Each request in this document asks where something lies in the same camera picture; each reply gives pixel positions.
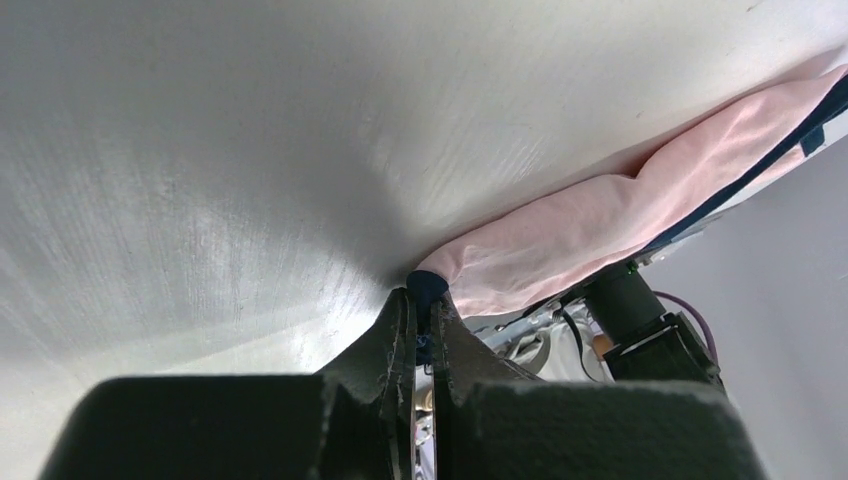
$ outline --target dark blue strap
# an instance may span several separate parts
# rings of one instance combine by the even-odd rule
[[[722,206],[731,197],[739,193],[752,180],[757,178],[769,167],[774,165],[782,156],[786,155],[792,147],[807,142],[807,147],[818,148],[821,143],[816,145],[816,142],[821,137],[821,142],[824,142],[824,133],[822,126],[837,117],[839,114],[848,109],[848,77],[843,77],[836,82],[836,85],[825,95],[821,103],[813,110],[813,112],[801,122],[795,130],[792,131],[786,138],[777,144],[765,157],[754,165],[748,172],[735,182],[719,190],[715,195],[710,197],[703,205],[696,208],[695,211],[687,215],[683,220],[677,222],[674,226],[661,233],[647,247],[643,249],[653,250],[664,247],[671,243],[674,237],[683,233],[687,228],[691,227],[702,218],[712,213],[715,209]]]
[[[415,364],[433,363],[433,337],[431,335],[430,306],[448,291],[448,282],[433,272],[415,270],[406,277],[406,289],[415,300],[418,321],[418,345]]]

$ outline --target pink fabric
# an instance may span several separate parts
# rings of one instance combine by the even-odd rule
[[[463,317],[532,305],[638,252],[738,179],[846,72],[745,97],[662,147],[636,178],[601,175],[535,200],[442,246],[418,269],[447,280]],[[767,175],[802,161],[793,149]]]

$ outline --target purple cable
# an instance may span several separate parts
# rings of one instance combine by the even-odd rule
[[[707,341],[707,350],[710,351],[710,355],[712,355],[713,361],[716,362],[716,365],[718,365],[718,353],[716,352],[715,348],[715,338],[713,338],[713,332],[712,330],[710,330],[710,326],[707,325],[707,321],[706,319],[704,319],[704,316],[701,315],[698,310],[695,310],[695,307],[689,304],[689,302],[683,300],[678,296],[672,295],[670,293],[657,291],[654,291],[654,295],[660,298],[664,298],[666,300],[671,300],[672,302],[683,307],[684,310],[689,312],[689,315],[695,317],[695,321],[698,322],[698,325],[701,326],[701,331],[704,332],[704,339]]]

